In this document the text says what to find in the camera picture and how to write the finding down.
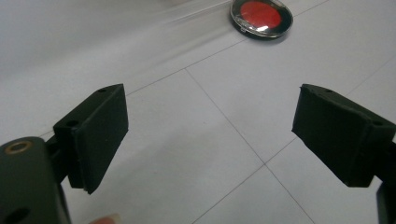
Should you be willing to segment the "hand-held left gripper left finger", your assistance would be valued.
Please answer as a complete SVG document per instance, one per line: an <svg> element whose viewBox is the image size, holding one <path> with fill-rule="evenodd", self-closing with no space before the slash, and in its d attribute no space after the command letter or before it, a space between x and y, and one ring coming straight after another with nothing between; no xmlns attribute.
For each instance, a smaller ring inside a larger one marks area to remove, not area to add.
<svg viewBox="0 0 396 224"><path fill-rule="evenodd" d="M67 178L74 189L96 191L128 126L123 85L92 93L53 126L47 146L55 179Z"/></svg>

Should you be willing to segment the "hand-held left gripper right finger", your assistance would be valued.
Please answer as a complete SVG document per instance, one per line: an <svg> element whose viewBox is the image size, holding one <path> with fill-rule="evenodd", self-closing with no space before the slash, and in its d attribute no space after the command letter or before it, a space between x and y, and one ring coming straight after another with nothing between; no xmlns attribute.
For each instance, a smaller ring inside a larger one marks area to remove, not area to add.
<svg viewBox="0 0 396 224"><path fill-rule="evenodd" d="M396 124L329 89L304 84L292 131L348 187L396 187Z"/></svg>

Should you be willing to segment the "round red blush compact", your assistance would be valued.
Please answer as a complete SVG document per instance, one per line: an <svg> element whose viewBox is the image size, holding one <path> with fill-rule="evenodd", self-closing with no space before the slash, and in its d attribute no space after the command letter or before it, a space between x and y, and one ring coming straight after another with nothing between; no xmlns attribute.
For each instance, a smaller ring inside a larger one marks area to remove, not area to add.
<svg viewBox="0 0 396 224"><path fill-rule="evenodd" d="M293 24L292 13L279 0L233 0L230 17L238 32L256 38L279 38Z"/></svg>

